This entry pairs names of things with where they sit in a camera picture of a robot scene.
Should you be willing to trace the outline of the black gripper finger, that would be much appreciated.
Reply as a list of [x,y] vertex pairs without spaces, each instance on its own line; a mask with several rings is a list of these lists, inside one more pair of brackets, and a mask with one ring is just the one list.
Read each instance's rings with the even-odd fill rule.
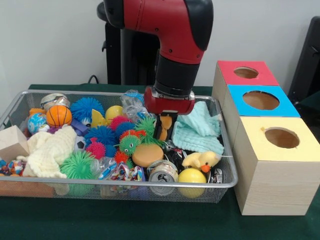
[[177,120],[177,115],[176,114],[170,114],[170,117],[171,117],[171,126],[168,129],[168,138],[169,139],[172,137],[172,132],[173,132],[173,129],[174,129],[174,126],[175,126],[175,122]]
[[163,137],[162,137],[163,127],[162,127],[162,125],[163,124],[162,124],[162,120],[161,120],[161,115],[158,114],[158,115],[156,115],[153,137],[159,141],[163,141]]

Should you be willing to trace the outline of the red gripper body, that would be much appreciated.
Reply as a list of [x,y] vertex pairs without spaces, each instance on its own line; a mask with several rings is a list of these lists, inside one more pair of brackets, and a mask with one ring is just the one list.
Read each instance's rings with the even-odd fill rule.
[[148,112],[161,115],[163,113],[188,115],[195,105],[195,94],[190,92],[186,97],[171,97],[157,92],[154,87],[146,87],[144,105]]

